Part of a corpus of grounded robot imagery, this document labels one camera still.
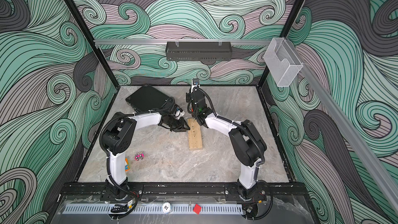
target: aluminum rail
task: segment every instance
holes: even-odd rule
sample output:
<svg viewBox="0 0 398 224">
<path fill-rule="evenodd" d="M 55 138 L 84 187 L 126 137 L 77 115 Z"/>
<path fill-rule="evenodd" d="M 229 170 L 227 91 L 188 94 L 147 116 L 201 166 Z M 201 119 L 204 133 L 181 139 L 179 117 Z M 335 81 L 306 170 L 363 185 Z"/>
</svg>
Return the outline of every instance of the aluminum rail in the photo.
<svg viewBox="0 0 398 224">
<path fill-rule="evenodd" d="M 167 42 L 231 42 L 231 45 L 256 45 L 268 46 L 271 39 L 145 39 L 145 38 L 124 38 L 94 39 L 95 45 L 166 45 Z"/>
</svg>

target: pink toy car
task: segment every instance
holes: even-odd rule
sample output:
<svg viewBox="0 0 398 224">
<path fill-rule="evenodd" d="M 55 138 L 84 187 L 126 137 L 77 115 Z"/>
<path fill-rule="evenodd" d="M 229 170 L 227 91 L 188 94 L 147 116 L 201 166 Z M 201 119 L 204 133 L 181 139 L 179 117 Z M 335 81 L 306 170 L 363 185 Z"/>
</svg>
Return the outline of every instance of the pink toy car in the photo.
<svg viewBox="0 0 398 224">
<path fill-rule="evenodd" d="M 135 155 L 135 160 L 139 161 L 140 159 L 144 159 L 144 153 L 140 152 L 137 155 Z"/>
</svg>

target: toy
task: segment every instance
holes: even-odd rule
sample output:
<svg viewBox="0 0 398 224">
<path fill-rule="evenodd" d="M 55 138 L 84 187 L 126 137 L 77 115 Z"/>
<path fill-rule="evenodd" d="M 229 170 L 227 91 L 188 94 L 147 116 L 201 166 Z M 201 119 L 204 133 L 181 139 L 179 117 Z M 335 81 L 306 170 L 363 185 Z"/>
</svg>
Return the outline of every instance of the toy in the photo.
<svg viewBox="0 0 398 224">
<path fill-rule="evenodd" d="M 125 171 L 129 171 L 130 170 L 129 162 L 127 161 L 127 158 L 125 160 L 126 160 L 126 162 L 125 162 Z"/>
<path fill-rule="evenodd" d="M 140 152 L 137 155 L 135 155 L 135 160 L 139 161 L 140 159 L 144 159 L 144 153 Z"/>
</svg>

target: ventilation grille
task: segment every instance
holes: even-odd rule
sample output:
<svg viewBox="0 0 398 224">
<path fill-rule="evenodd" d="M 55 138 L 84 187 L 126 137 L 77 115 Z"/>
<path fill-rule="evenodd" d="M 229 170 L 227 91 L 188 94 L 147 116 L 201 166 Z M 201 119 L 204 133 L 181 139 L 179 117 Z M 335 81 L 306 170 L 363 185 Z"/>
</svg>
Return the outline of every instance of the ventilation grille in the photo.
<svg viewBox="0 0 398 224">
<path fill-rule="evenodd" d="M 95 204 L 67 204 L 63 214 L 110 214 L 115 204 L 95 203 Z M 193 211 L 195 204 L 189 206 L 185 204 L 171 204 L 172 210 L 168 214 L 196 214 Z M 242 205 L 240 204 L 200 204 L 202 210 L 200 214 L 240 214 L 242 215 Z M 131 214 L 163 214 L 162 203 L 138 204 Z"/>
<path fill-rule="evenodd" d="M 231 60 L 230 57 L 168 57 L 167 60 L 169 61 L 206 61 L 206 60 L 214 60 L 214 61 L 229 61 Z"/>
</svg>

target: orange object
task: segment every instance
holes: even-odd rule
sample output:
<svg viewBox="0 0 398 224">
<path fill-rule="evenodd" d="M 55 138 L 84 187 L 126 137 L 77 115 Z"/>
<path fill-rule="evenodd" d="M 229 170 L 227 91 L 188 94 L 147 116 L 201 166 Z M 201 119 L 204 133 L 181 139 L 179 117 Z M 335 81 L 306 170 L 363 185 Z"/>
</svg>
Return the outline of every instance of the orange object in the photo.
<svg viewBox="0 0 398 224">
<path fill-rule="evenodd" d="M 202 207 L 199 206 L 198 204 L 195 204 L 195 207 L 193 208 L 193 211 L 197 214 L 202 210 Z"/>
<path fill-rule="evenodd" d="M 127 161 L 127 158 L 125 158 L 126 159 L 126 162 L 125 162 L 125 171 L 128 171 L 128 170 L 130 170 L 130 165 L 129 165 L 129 162 Z"/>
</svg>

